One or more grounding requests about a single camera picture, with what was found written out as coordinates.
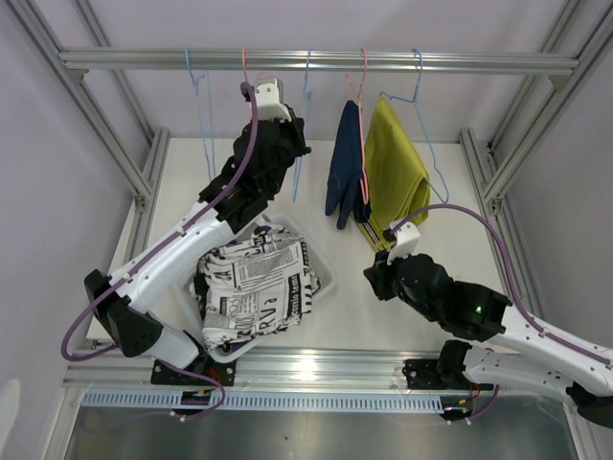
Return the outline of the aluminium frame struts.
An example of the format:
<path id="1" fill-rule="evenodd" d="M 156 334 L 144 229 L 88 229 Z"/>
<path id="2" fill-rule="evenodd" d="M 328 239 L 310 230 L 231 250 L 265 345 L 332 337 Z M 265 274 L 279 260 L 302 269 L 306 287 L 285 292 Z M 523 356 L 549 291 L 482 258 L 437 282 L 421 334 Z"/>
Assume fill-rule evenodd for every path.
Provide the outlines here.
<path id="1" fill-rule="evenodd" d="M 143 166 L 130 158 L 104 113 L 94 93 L 85 82 L 88 67 L 69 65 L 69 48 L 64 46 L 52 25 L 35 1 L 9 1 L 8 8 L 25 36 L 34 45 L 38 55 L 78 108 L 85 123 L 102 143 L 119 168 L 132 192 L 132 211 L 126 220 L 124 261 L 135 258 L 148 246 L 154 218 L 155 205 L 159 196 L 164 167 L 170 146 L 170 130 L 164 126 L 152 127 L 127 76 L 121 70 L 109 69 L 107 73 L 126 106 L 148 147 Z"/>
<path id="2" fill-rule="evenodd" d="M 587 1 L 566 1 L 541 52 L 569 51 L 579 61 L 576 69 L 568 76 L 525 77 L 489 139 L 478 139 L 471 127 L 459 132 L 479 210 L 507 245 L 521 299 L 538 315 L 544 301 L 511 202 L 511 185 L 611 50 L 612 3 L 595 10 Z"/>

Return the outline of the navy blue trousers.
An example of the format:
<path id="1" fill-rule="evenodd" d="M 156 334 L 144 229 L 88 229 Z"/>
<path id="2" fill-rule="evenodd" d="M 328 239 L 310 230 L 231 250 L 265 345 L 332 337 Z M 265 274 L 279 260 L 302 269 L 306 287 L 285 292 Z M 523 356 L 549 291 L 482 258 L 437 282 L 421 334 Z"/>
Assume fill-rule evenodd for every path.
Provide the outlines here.
<path id="1" fill-rule="evenodd" d="M 329 167 L 325 215 L 339 211 L 336 228 L 344 230 L 350 216 L 357 223 L 368 221 L 372 207 L 362 195 L 362 152 L 358 105 L 347 101 L 340 117 Z"/>

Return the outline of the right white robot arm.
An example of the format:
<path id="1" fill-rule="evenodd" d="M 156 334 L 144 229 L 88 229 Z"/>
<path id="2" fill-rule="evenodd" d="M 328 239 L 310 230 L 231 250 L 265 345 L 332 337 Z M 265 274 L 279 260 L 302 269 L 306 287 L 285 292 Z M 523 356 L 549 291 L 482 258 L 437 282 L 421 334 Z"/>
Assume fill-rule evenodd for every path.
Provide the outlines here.
<path id="1" fill-rule="evenodd" d="M 568 338 L 555 340 L 555 328 L 539 331 L 507 296 L 454 280 L 425 254 L 390 261 L 382 251 L 364 275 L 378 300 L 398 299 L 453 336 L 428 370 L 405 363 L 409 387 L 523 389 L 612 426 L 611 351 L 591 345 L 589 356 L 581 354 Z"/>

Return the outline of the light blue hanger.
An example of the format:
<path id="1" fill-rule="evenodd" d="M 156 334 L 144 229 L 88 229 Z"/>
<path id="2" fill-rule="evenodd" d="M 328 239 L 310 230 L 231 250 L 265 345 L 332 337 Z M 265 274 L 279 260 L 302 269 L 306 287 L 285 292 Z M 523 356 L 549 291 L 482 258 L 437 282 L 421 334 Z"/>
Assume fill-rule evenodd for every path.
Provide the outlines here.
<path id="1" fill-rule="evenodd" d="M 214 119 L 211 103 L 212 87 L 208 71 L 196 74 L 193 67 L 191 49 L 184 49 L 185 63 L 191 79 L 196 100 L 198 122 L 205 155 L 207 174 L 210 180 L 216 175 L 216 144 L 213 137 Z"/>
<path id="2" fill-rule="evenodd" d="M 312 49 L 308 48 L 307 54 L 306 54 L 306 65 L 305 65 L 305 72 L 304 72 L 304 78 L 303 78 L 303 97 L 302 97 L 302 103 L 301 103 L 301 108 L 300 108 L 300 117 L 304 120 L 305 125 L 307 125 L 309 111 L 310 111 L 310 103 L 311 103 L 311 91 L 309 89 L 309 68 L 310 68 L 311 55 L 312 55 Z M 292 194 L 291 194 L 293 202 L 297 201 L 297 198 L 299 195 L 302 163 L 303 163 L 303 157 L 298 157 L 294 165 Z"/>
<path id="3" fill-rule="evenodd" d="M 406 104 L 412 104 L 415 108 L 415 112 L 417 114 L 419 123 L 420 123 L 420 127 L 422 130 L 422 133 L 424 135 L 424 139 L 425 142 L 430 150 L 430 154 L 431 154 L 431 158 L 432 158 L 432 163 L 433 163 L 433 168 L 435 170 L 435 172 L 437 173 L 442 185 L 443 185 L 443 190 L 444 190 L 444 194 L 442 194 L 441 192 L 439 192 L 437 190 L 437 188 L 430 182 L 429 179 L 426 180 L 426 182 L 429 185 L 429 188 L 431 189 L 431 191 L 435 194 L 435 196 L 439 199 L 439 201 L 442 204 L 448 204 L 449 200 L 450 200 L 450 191 L 446 182 L 446 179 L 444 177 L 443 172 L 441 171 L 441 169 L 438 166 L 438 158 L 437 158 L 437 153 L 434 149 L 433 143 L 430 139 L 429 133 L 428 133 L 428 129 L 425 123 L 425 120 L 423 118 L 422 115 L 422 111 L 420 109 L 420 85 L 421 85 L 421 79 L 422 79 L 422 75 L 423 75 L 423 71 L 424 71 L 424 58 L 423 58 L 423 54 L 421 52 L 420 49 L 418 48 L 413 48 L 412 49 L 412 53 L 415 55 L 415 57 L 418 59 L 418 76 L 415 82 L 415 86 L 414 86 L 414 92 L 413 92 L 413 97 L 412 98 L 407 98 L 407 97 L 401 97 L 401 96 L 397 96 L 397 95 L 392 95 L 389 94 L 386 91 L 380 91 L 379 92 L 379 97 L 386 99 L 388 101 L 399 101 L 399 102 L 403 102 Z"/>

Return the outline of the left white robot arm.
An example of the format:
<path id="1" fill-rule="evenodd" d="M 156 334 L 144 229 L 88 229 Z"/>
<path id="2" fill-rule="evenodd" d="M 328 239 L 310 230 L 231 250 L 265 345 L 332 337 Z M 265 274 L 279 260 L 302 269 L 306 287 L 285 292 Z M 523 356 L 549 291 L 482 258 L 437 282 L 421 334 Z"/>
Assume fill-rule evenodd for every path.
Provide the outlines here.
<path id="1" fill-rule="evenodd" d="M 151 309 L 202 255 L 236 239 L 267 208 L 294 160 L 311 151 L 304 127 L 297 117 L 245 126 L 221 173 L 174 228 L 114 272 L 94 270 L 85 277 L 94 315 L 125 357 L 149 355 L 165 361 L 187 384 L 204 378 L 207 362 L 201 346 Z"/>

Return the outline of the white plastic basket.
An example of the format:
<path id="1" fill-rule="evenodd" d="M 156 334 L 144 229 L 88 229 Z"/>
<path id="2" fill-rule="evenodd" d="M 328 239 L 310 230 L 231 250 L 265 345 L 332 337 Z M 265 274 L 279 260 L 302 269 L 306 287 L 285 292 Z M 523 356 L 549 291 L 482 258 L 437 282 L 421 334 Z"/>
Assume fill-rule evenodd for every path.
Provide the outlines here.
<path id="1" fill-rule="evenodd" d="M 257 218 L 253 223 L 251 223 L 247 227 L 247 229 L 244 230 L 239 236 L 233 238 L 230 242 L 244 241 L 244 240 L 249 239 L 252 235 L 253 230 L 256 227 L 256 224 L 260 222 L 274 222 L 274 223 L 283 225 L 285 228 L 293 230 L 301 234 L 304 237 L 305 242 L 307 244 L 307 248 L 308 248 L 311 266 L 316 272 L 316 275 L 318 276 L 320 283 L 321 283 L 320 290 L 317 293 L 315 293 L 313 297 L 313 304 L 312 304 L 312 310 L 311 310 L 311 313 L 313 313 L 317 304 L 323 299 L 325 295 L 329 294 L 336 286 L 335 274 L 333 272 L 333 268 L 331 264 L 326 259 L 324 253 L 315 244 L 312 238 L 307 234 L 307 232 L 297 223 L 296 220 L 292 219 L 290 216 L 286 214 L 277 214 L 271 217 L 262 215 L 259 218 Z M 174 293 L 176 295 L 176 298 L 182 303 L 182 306 L 184 308 L 190 309 L 193 311 L 196 322 L 200 323 L 201 325 L 201 332 L 202 332 L 202 315 L 200 312 L 200 308 L 198 306 L 198 300 L 196 298 L 195 290 L 193 286 L 193 277 L 195 275 L 195 272 L 196 272 L 196 266 L 195 266 L 195 270 L 193 272 L 192 277 L 183 286 L 176 287 L 174 289 Z M 204 351 L 213 360 L 215 360 L 218 363 L 229 363 L 237 359 L 238 357 L 244 355 L 247 351 L 251 350 L 255 346 L 261 344 L 268 337 L 273 336 L 275 334 L 286 333 L 291 329 L 298 328 L 300 325 L 291 326 L 284 332 L 274 333 L 274 334 L 270 334 L 266 336 L 260 336 L 250 341 L 237 343 L 232 346 L 224 346 L 224 347 L 212 350 L 212 351 L 207 351 L 204 349 Z"/>

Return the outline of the aluminium hanging rail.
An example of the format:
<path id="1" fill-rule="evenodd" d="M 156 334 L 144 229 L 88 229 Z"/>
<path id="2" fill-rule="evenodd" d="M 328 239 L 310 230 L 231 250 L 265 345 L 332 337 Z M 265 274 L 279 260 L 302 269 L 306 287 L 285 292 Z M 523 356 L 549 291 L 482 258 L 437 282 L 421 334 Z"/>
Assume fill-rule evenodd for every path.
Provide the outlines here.
<path id="1" fill-rule="evenodd" d="M 59 58 L 72 70 L 434 72 L 569 76 L 579 59 L 551 53 L 442 54 L 424 51 L 309 51 L 241 48 L 66 48 Z"/>

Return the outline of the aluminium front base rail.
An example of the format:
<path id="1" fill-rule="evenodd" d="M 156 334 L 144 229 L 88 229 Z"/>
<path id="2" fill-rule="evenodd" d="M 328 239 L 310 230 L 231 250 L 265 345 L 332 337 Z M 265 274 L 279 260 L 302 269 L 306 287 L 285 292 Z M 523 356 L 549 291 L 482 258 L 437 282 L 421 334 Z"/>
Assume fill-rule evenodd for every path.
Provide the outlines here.
<path id="1" fill-rule="evenodd" d="M 402 372 L 406 360 L 438 357 L 437 352 L 256 347 L 230 364 L 201 365 L 196 372 L 236 391 L 391 394 L 407 389 Z M 119 351 L 111 351 L 70 363 L 62 385 L 162 389 L 163 384 L 151 381 L 162 372 L 151 357 L 127 358 Z"/>

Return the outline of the olive yellow trousers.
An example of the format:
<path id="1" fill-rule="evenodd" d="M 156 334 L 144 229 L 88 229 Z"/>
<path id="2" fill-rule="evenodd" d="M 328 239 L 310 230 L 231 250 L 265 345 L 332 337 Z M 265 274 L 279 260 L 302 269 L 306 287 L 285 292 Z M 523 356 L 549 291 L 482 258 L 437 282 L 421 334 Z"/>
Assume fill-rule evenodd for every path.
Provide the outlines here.
<path id="1" fill-rule="evenodd" d="M 389 249 L 389 225 L 430 204 L 429 173 L 391 104 L 379 98 L 365 143 L 371 214 L 358 228 L 372 250 Z"/>

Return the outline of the aluminium frame right struts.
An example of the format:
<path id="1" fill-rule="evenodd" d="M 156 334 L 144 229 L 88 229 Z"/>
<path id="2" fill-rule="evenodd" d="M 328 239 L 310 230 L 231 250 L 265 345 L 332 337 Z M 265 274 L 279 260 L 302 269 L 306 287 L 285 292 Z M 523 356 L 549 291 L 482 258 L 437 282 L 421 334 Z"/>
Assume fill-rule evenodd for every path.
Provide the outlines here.
<path id="1" fill-rule="evenodd" d="M 538 315 L 544 301 L 511 202 L 511 185 L 611 50 L 612 3 L 595 10 L 587 1 L 566 1 L 541 52 L 569 51 L 579 61 L 576 69 L 568 76 L 525 77 L 489 139 L 478 139 L 471 127 L 459 132 L 479 210 L 507 245 L 521 299 Z"/>

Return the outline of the aluminium frame left struts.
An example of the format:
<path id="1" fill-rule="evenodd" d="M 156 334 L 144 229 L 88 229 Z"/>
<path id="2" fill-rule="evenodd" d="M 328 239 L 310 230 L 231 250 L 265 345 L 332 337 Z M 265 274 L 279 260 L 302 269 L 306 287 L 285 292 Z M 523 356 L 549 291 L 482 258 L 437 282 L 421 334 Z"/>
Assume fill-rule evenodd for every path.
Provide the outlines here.
<path id="1" fill-rule="evenodd" d="M 52 25 L 35 1 L 9 1 L 8 8 L 25 36 L 34 45 L 38 55 L 78 108 L 85 123 L 102 143 L 119 168 L 132 192 L 132 211 L 126 220 L 124 261 L 135 258 L 148 246 L 154 218 L 155 205 L 159 196 L 164 167 L 170 146 L 170 130 L 164 126 L 152 127 L 127 76 L 121 70 L 109 69 L 107 73 L 126 106 L 148 147 L 143 166 L 130 158 L 104 113 L 94 93 L 85 82 L 88 67 L 69 65 L 69 48 L 64 46 Z"/>

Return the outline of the grey white printed trousers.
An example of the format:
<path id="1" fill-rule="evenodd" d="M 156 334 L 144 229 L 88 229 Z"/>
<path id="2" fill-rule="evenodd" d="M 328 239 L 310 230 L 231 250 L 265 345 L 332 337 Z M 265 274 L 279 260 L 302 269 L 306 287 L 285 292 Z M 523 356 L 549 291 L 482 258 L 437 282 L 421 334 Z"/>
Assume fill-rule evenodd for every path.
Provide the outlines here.
<path id="1" fill-rule="evenodd" d="M 304 237 L 286 231 L 251 235 L 200 257 L 193 286 L 205 350 L 284 332 L 311 313 L 321 283 Z"/>

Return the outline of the pink hanger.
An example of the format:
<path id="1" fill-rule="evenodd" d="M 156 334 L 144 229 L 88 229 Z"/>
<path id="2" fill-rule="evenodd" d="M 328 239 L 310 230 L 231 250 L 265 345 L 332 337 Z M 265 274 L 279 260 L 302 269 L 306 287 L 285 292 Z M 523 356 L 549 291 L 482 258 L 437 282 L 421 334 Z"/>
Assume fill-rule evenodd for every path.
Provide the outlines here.
<path id="1" fill-rule="evenodd" d="M 363 96 L 363 88 L 365 79 L 368 72 L 368 52 L 365 48 L 361 49 L 362 56 L 362 74 L 359 85 L 356 85 L 353 82 L 352 75 L 347 73 L 345 75 L 346 84 L 348 86 L 349 92 L 351 96 L 354 96 L 356 100 L 356 105 L 358 109 L 358 128 L 359 128 L 359 141 L 360 141 L 360 154 L 361 154 L 361 178 L 360 178 L 360 187 L 362 194 L 362 201 L 365 205 L 370 202 L 370 191 L 369 191 L 369 182 L 368 182 L 368 174 L 365 167 L 365 136 L 364 136 L 364 123 L 363 123 L 363 107 L 362 107 L 362 96 Z"/>
<path id="2" fill-rule="evenodd" d="M 242 47 L 241 48 L 241 65 L 242 65 L 242 73 L 244 76 L 244 81 L 247 83 L 250 83 L 249 80 L 249 75 L 248 75 L 248 71 L 247 71 L 247 59 L 246 59 L 246 47 Z M 269 73 L 268 71 L 259 71 L 259 73 L 256 76 L 256 80 L 262 80 L 262 79 L 266 79 L 269 77 Z M 245 101 L 247 101 L 250 104 L 251 107 L 251 102 L 248 100 L 247 96 L 244 96 Z M 263 121 L 265 120 L 264 115 L 259 115 L 259 120 Z"/>

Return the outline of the purple camouflage trousers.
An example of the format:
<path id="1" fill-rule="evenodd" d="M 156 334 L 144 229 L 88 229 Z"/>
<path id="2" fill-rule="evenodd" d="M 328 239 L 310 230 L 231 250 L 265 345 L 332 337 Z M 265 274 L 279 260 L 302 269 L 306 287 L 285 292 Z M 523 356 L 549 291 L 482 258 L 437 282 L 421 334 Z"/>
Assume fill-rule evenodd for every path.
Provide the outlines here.
<path id="1" fill-rule="evenodd" d="M 260 222 L 256 224 L 255 229 L 252 232 L 253 238 L 275 236 L 286 234 L 286 228 L 283 225 L 274 222 Z"/>

